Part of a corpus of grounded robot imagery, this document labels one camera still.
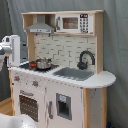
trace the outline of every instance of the countertop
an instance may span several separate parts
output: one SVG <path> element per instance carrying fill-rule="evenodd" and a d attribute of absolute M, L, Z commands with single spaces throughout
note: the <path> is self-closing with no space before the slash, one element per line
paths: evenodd
<path fill-rule="evenodd" d="M 19 67 L 11 67 L 9 68 L 9 70 L 15 70 L 15 71 L 21 71 L 29 74 L 34 74 L 34 75 L 42 76 L 46 79 L 61 81 L 68 84 L 73 84 L 74 86 L 77 86 L 77 87 L 83 87 L 83 88 L 103 88 L 103 87 L 112 85 L 116 81 L 115 75 L 113 75 L 108 71 L 102 71 L 99 74 L 94 74 L 84 81 L 76 81 L 76 80 L 71 80 L 71 79 L 62 78 L 62 77 L 53 75 L 54 72 L 62 68 L 64 68 L 64 66 L 59 66 L 58 68 L 55 68 L 47 73 L 40 73 L 40 72 L 31 71 L 31 70 L 25 70 Z"/>

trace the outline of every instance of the floor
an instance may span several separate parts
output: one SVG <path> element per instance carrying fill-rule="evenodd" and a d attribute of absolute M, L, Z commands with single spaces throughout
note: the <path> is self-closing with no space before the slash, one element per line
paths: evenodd
<path fill-rule="evenodd" d="M 0 102 L 0 113 L 10 116 L 13 115 L 11 98 Z"/>

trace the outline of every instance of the microwave door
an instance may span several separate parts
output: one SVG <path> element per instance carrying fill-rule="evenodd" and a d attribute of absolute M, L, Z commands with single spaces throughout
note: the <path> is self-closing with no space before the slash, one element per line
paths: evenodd
<path fill-rule="evenodd" d="M 57 17 L 57 31 L 80 33 L 80 15 L 61 15 Z"/>

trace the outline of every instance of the sink basin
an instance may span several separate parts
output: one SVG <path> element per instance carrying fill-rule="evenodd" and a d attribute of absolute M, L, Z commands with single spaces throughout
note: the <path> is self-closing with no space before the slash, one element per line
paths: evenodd
<path fill-rule="evenodd" d="M 62 68 L 53 73 L 54 76 L 73 79 L 77 81 L 84 81 L 91 77 L 94 73 L 91 71 L 74 69 L 74 68 Z"/>

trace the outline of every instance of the toy stove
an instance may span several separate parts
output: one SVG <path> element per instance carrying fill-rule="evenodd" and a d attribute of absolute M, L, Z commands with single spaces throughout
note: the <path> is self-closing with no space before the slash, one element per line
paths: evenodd
<path fill-rule="evenodd" d="M 58 65 L 52 64 L 51 68 L 41 70 L 34 66 L 34 63 L 27 62 L 19 66 L 19 68 L 46 73 L 59 67 Z M 45 104 L 43 102 L 45 97 L 45 80 L 34 73 L 29 74 L 21 71 L 12 71 L 11 73 L 15 115 L 26 114 L 38 124 L 39 128 L 41 128 L 45 124 L 45 122 L 41 121 L 45 120 Z"/>
<path fill-rule="evenodd" d="M 41 72 L 41 73 L 46 73 L 52 69 L 55 69 L 57 67 L 59 67 L 58 65 L 54 65 L 52 64 L 50 68 L 47 68 L 47 69 L 38 69 L 36 68 L 36 65 L 34 65 L 33 62 L 28 62 L 26 64 L 23 64 L 21 66 L 19 66 L 20 68 L 24 68 L 24 69 L 29 69 L 29 70 L 33 70 L 33 71 L 37 71 L 37 72 Z"/>

